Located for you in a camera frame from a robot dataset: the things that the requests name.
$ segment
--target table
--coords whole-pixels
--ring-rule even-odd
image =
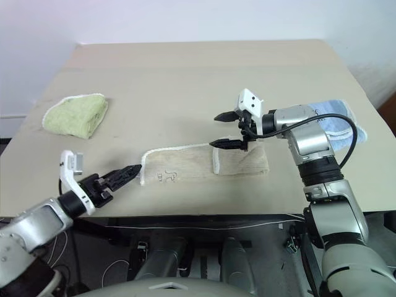
[[[138,164],[152,148],[239,133],[236,124],[213,117],[232,110],[243,88],[264,99],[267,110],[345,100],[368,141],[357,145],[343,174],[363,211],[396,209],[396,139],[331,48],[319,40],[229,41],[78,46],[0,158],[0,216],[58,195],[64,149],[84,153],[84,177]],[[85,93],[109,100],[91,139],[43,130],[49,107]],[[308,203],[286,141],[267,139],[265,149],[265,179],[147,187],[135,180],[94,216],[301,213]]]

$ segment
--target floor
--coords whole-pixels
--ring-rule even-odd
[[[5,145],[0,145],[0,152],[4,150]],[[377,251],[389,266],[396,266],[396,234],[382,226],[383,214],[373,213],[367,217],[370,240],[369,245]],[[106,220],[95,220],[97,223],[106,223]],[[256,225],[269,221],[250,221],[246,224]],[[229,236],[238,240],[251,241],[252,246],[246,248],[249,261],[258,287],[258,296],[276,296],[276,297],[308,297],[309,286],[306,280],[299,253],[290,254],[283,248],[283,243],[288,237],[287,229],[290,223],[270,224],[245,228],[242,230],[226,231],[189,231],[188,235],[195,238],[206,237],[216,241],[221,241]],[[130,238],[141,236],[139,231],[123,231]],[[161,237],[169,234],[167,231],[157,230],[144,232],[149,236],[151,242],[159,241]],[[124,259],[129,260],[130,247],[111,245],[107,240],[93,238],[87,235],[75,234],[75,242],[80,259],[80,272],[82,282],[91,290],[101,287],[101,281],[105,269],[114,261]],[[76,282],[76,264],[72,249],[70,235],[66,238],[65,234],[60,234],[56,240],[49,243],[46,249],[43,249],[43,260],[48,261],[53,251],[50,263],[56,260],[57,269],[59,269],[70,284]],[[218,265],[217,249],[197,249],[193,260],[191,277],[200,277],[200,256],[206,256],[208,259],[208,275],[212,280],[218,280],[220,266]],[[103,278],[104,286],[112,285],[126,280],[127,265],[124,262],[115,263],[108,269]]]

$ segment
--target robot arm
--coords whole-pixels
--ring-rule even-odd
[[[60,273],[32,251],[70,228],[73,219],[84,213],[91,215],[111,201],[109,190],[114,192],[134,179],[140,168],[127,166],[76,182],[74,175],[82,173],[82,155],[64,151],[60,177],[68,191],[24,211],[0,230],[0,295],[61,296]]]
[[[324,249],[321,296],[394,296],[396,280],[385,262],[366,246],[368,227],[341,167],[356,144],[356,127],[339,114],[318,116],[306,105],[261,113],[263,101],[247,89],[238,97],[234,111],[215,120],[239,120],[242,140],[219,139],[211,143],[221,149],[247,150],[248,142],[277,136],[287,139],[299,169],[309,202],[304,209],[309,237]],[[331,144],[317,122],[325,117],[348,121],[354,141],[346,158],[338,165]]]

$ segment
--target green towel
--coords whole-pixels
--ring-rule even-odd
[[[105,116],[107,106],[102,94],[66,97],[45,113],[42,124],[56,134],[88,139]]]

